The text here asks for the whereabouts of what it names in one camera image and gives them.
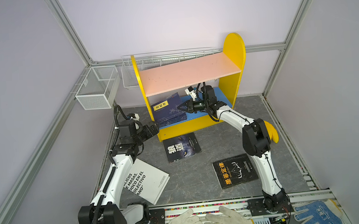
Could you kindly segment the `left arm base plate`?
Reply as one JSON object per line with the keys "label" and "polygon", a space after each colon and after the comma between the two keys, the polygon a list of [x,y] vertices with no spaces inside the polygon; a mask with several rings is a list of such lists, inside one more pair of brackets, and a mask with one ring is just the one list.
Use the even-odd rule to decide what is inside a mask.
{"label": "left arm base plate", "polygon": [[149,215],[144,215],[144,218],[136,224],[165,224],[166,216],[165,209],[150,209]]}

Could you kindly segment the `blue book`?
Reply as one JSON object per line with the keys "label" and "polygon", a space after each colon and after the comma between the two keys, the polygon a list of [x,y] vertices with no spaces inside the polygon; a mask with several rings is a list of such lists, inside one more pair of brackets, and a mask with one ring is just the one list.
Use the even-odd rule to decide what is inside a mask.
{"label": "blue book", "polygon": [[178,109],[180,104],[182,102],[179,94],[174,93],[167,99],[152,105],[151,110],[155,121],[164,122],[185,116],[186,113]]}

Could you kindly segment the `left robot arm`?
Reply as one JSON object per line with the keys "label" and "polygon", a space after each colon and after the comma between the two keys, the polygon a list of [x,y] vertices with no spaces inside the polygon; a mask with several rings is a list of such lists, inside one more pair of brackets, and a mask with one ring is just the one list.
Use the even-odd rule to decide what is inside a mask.
{"label": "left robot arm", "polygon": [[120,197],[140,148],[159,133],[159,126],[154,121],[143,125],[129,119],[118,124],[116,129],[118,138],[109,151],[110,167],[106,178],[90,205],[79,210],[79,224],[136,224],[148,219],[148,208],[142,204],[131,204],[121,210]]}

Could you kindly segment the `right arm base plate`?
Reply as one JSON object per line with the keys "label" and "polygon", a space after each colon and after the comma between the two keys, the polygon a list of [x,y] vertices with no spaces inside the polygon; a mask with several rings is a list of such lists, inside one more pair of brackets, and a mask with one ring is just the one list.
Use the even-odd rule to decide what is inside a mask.
{"label": "right arm base plate", "polygon": [[283,214],[293,212],[290,200],[287,198],[257,198],[247,200],[247,210],[252,216]]}

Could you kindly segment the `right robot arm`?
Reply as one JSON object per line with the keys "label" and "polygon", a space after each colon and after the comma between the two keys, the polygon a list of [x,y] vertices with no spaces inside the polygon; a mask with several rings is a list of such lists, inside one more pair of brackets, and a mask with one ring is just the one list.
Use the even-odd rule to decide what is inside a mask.
{"label": "right robot arm", "polygon": [[210,85],[202,88],[189,87],[185,93],[190,96],[188,101],[180,104],[177,109],[187,113],[204,112],[215,121],[224,121],[242,133],[242,146],[256,165],[262,183],[264,196],[263,207],[269,213],[280,210],[291,212],[290,198],[279,182],[272,163],[271,142],[277,143],[277,130],[269,122],[262,119],[246,117],[219,101],[215,90]]}

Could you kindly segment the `white book black lettering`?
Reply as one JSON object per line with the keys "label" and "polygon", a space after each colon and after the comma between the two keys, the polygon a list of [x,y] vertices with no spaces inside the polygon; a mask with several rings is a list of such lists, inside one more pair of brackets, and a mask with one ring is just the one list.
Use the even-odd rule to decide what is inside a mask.
{"label": "white book black lettering", "polygon": [[156,205],[164,191],[170,175],[136,159],[124,183],[124,188]]}

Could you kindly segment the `black wolf cover book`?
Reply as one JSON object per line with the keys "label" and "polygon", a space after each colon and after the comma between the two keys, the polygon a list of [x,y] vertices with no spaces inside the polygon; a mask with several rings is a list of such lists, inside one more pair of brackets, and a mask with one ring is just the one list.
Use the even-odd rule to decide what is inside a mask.
{"label": "black wolf cover book", "polygon": [[166,139],[162,143],[169,163],[189,158],[202,152],[199,142],[193,132]]}

